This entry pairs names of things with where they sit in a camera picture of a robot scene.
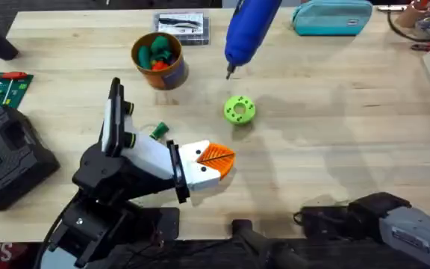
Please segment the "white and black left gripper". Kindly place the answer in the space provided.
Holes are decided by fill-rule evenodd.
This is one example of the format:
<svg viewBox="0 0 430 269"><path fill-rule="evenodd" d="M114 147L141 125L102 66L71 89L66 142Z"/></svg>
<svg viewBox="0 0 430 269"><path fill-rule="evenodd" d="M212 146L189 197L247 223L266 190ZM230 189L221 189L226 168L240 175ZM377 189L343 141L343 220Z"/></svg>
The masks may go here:
<svg viewBox="0 0 430 269"><path fill-rule="evenodd" d="M83 197L101 204L123 204L168 190L185 203L190 191L216 187L235 161L233 150L209 140L183 145L181 154L187 181L173 141L164 146L146 134L129 132L113 140L101 133L81 156L72 182Z"/></svg>

